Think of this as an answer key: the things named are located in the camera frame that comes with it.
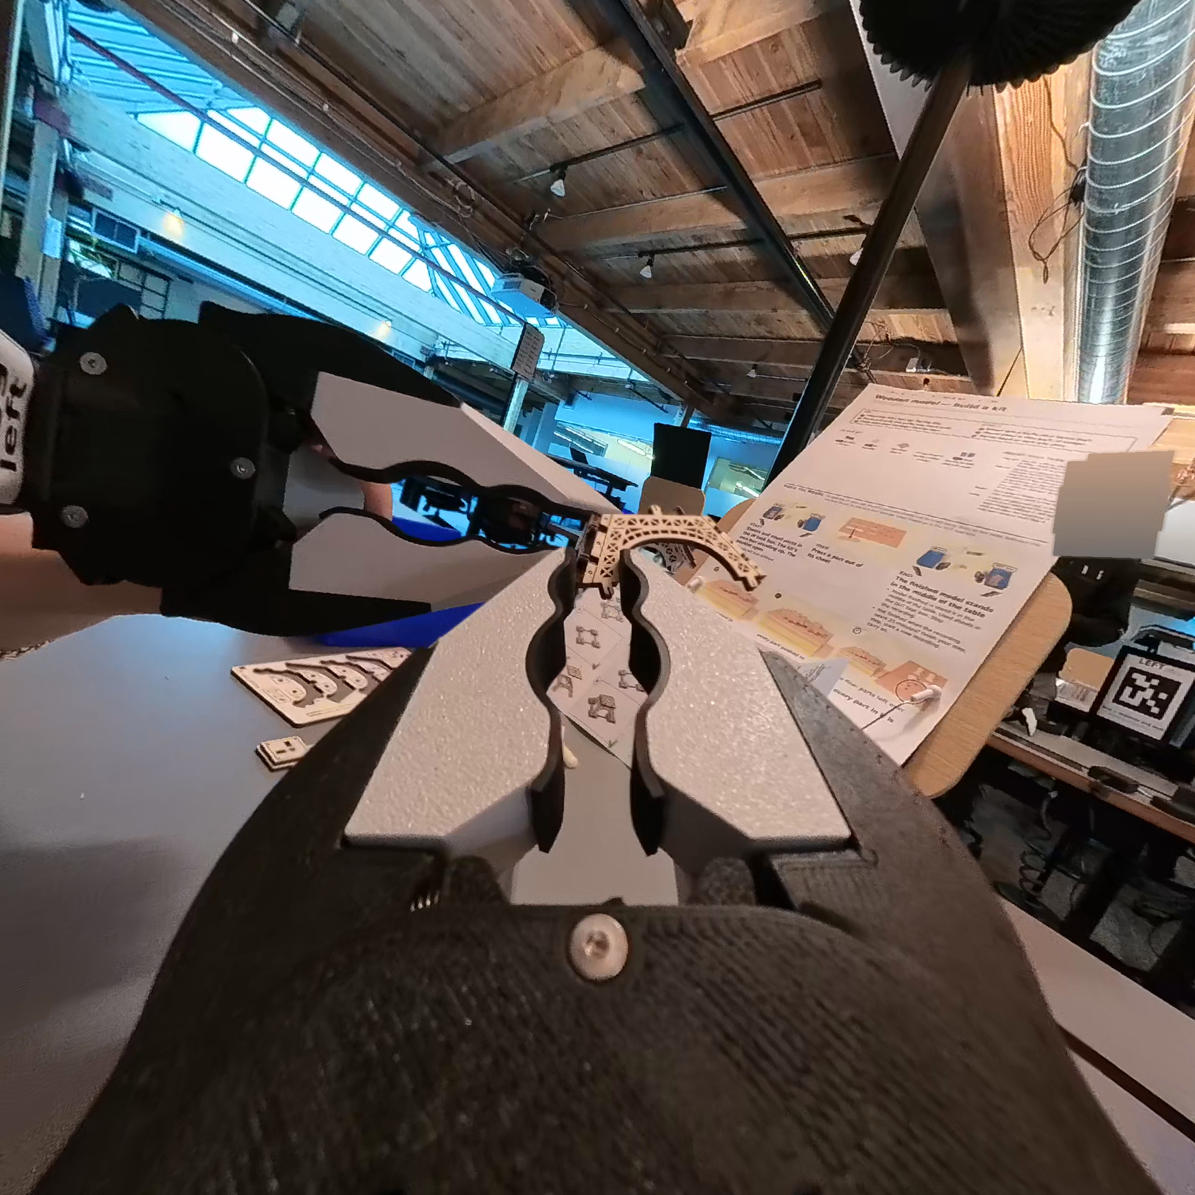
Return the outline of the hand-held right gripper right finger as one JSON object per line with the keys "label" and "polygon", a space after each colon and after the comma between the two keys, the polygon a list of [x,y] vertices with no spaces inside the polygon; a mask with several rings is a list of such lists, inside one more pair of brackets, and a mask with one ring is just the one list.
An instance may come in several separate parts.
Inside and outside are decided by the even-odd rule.
{"label": "hand-held right gripper right finger", "polygon": [[646,854],[833,851],[852,832],[757,647],[660,565],[626,555],[619,600],[633,722],[632,825]]}

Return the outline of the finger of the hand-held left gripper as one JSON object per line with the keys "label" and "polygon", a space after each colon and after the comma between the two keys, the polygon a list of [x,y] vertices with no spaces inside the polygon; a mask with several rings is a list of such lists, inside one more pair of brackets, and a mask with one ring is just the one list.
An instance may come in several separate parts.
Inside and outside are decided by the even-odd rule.
{"label": "finger of the hand-held left gripper", "polygon": [[300,449],[300,522],[365,509],[365,487],[417,482],[463,504],[472,525],[544,525],[611,515],[573,471],[472,407],[316,374]]}
{"label": "finger of the hand-held left gripper", "polygon": [[297,517],[290,590],[420,605],[473,607],[570,544],[598,504],[473,504],[466,530],[439,529],[333,507]]}

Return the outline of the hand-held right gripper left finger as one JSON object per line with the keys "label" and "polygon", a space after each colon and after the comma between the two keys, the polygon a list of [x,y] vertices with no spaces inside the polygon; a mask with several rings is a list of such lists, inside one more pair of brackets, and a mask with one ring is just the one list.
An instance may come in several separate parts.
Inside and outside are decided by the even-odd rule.
{"label": "hand-held right gripper left finger", "polygon": [[432,854],[548,851],[562,823],[561,713],[573,553],[546,553],[444,635],[396,719],[346,839]]}

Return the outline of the wooden lattice tower model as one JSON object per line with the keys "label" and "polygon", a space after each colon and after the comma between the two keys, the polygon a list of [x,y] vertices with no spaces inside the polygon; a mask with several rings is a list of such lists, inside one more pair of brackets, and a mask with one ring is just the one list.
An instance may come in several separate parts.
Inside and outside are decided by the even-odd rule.
{"label": "wooden lattice tower model", "polygon": [[710,517],[665,515],[663,509],[650,507],[649,515],[593,515],[585,520],[577,545],[577,587],[600,590],[609,598],[619,582],[622,557],[649,547],[672,549],[672,555],[665,557],[680,561],[705,553],[741,590],[755,590],[763,582],[762,570]]}

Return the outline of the wooden side desk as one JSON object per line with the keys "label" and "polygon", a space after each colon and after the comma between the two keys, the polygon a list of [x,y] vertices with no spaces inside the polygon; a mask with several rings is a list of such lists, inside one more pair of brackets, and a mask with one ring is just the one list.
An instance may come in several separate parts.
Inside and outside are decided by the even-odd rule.
{"label": "wooden side desk", "polygon": [[1119,810],[1137,822],[1143,822],[1192,846],[1192,823],[1169,813],[1159,804],[1154,804],[1156,799],[1162,799],[1162,794],[1151,786],[1136,785],[1136,788],[1130,794],[1115,788],[1104,778],[1093,777],[1090,766],[1075,765],[1066,759],[1050,755],[1032,741],[1006,735],[1003,730],[990,735],[986,747],[1003,755],[1012,762],[1022,765],[1025,769],[1032,769],[1035,773],[1040,773],[1060,785],[1072,786],[1092,799],[1112,806],[1113,810]]}

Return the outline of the grey desk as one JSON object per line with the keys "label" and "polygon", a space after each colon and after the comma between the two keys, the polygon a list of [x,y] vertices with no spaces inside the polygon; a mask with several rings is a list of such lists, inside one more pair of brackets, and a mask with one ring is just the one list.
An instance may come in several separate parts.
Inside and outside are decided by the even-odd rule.
{"label": "grey desk", "polygon": [[548,851],[346,825],[428,651],[277,786],[245,637],[99,622],[2,666],[2,1087],[39,1193],[1154,1193],[1020,931],[905,774],[825,771],[880,860],[640,900],[630,766],[581,745]]}

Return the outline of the white ceiling projector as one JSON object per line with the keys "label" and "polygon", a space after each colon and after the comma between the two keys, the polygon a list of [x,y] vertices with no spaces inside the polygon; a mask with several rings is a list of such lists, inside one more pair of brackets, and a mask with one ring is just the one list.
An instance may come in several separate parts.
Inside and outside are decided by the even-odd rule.
{"label": "white ceiling projector", "polygon": [[539,271],[506,273],[490,284],[490,299],[517,317],[548,319],[558,313],[558,296],[552,280]]}

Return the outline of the pale wooden display board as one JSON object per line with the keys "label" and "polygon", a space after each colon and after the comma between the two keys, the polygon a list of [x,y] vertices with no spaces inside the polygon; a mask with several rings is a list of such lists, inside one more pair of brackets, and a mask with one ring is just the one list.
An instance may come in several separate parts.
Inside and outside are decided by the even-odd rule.
{"label": "pale wooden display board", "polygon": [[760,649],[815,761],[902,769],[929,799],[976,761],[1070,616],[1044,559],[828,500],[745,503],[763,582],[705,559],[688,587]]}

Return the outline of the cardboard box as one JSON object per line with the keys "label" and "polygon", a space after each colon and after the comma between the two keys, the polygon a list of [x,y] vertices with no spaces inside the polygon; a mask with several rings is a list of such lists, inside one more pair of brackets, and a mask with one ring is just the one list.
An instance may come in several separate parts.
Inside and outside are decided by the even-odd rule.
{"label": "cardboard box", "polygon": [[659,509],[665,517],[705,515],[705,492],[696,487],[676,484],[650,474],[640,487],[637,515],[646,517]]}

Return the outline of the black monitor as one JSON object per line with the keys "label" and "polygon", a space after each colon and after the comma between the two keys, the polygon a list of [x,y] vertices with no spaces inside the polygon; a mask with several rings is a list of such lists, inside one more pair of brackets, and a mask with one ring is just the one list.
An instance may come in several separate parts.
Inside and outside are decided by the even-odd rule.
{"label": "black monitor", "polygon": [[650,477],[703,491],[711,434],[695,428],[655,423]]}

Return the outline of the skylight windows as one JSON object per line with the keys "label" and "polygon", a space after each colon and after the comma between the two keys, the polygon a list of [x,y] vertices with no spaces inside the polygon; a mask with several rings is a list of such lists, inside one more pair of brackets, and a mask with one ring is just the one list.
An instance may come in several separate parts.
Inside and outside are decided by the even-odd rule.
{"label": "skylight windows", "polygon": [[478,325],[562,319],[499,297],[498,273],[316,142],[113,10],[66,17],[70,81]]}

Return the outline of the large printed instruction sheet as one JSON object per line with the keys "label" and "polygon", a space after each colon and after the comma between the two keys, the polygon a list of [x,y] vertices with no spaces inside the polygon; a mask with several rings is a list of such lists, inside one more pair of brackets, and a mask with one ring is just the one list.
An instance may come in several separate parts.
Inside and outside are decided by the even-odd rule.
{"label": "large printed instruction sheet", "polygon": [[1057,555],[1066,465],[1148,453],[1173,410],[869,385],[731,529],[762,570],[691,590],[762,651],[843,661],[831,704],[905,765]]}

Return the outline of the black white marker sign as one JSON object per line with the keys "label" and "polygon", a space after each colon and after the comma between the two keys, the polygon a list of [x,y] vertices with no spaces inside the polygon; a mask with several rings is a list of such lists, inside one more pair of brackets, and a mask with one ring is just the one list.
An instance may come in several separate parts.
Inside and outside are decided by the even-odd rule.
{"label": "black white marker sign", "polygon": [[1119,649],[1093,717],[1148,745],[1192,751],[1192,637],[1143,628]]}

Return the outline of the black floor lamp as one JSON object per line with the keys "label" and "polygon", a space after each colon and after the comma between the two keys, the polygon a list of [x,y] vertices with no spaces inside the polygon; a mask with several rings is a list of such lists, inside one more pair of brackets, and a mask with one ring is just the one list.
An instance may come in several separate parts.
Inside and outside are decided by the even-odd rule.
{"label": "black floor lamp", "polygon": [[1134,3],[859,3],[861,31],[881,65],[929,85],[888,194],[861,244],[769,482],[813,439],[883,280],[909,215],[970,88],[1037,81],[1130,14]]}

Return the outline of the silver ventilation duct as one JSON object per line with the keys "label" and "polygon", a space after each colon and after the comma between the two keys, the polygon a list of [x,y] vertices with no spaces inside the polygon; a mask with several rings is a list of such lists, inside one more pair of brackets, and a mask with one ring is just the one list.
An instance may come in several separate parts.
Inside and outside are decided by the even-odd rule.
{"label": "silver ventilation duct", "polygon": [[1126,401],[1192,124],[1192,3],[1137,3],[1092,55],[1076,401]]}

